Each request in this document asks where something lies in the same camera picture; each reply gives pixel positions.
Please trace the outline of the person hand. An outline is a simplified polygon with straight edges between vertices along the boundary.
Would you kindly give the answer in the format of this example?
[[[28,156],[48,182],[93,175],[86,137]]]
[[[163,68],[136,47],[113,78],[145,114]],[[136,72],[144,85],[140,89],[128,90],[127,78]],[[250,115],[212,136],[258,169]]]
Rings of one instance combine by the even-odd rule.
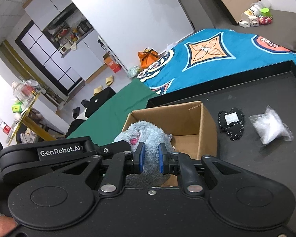
[[[0,237],[6,236],[17,227],[17,223],[12,217],[0,213]]]

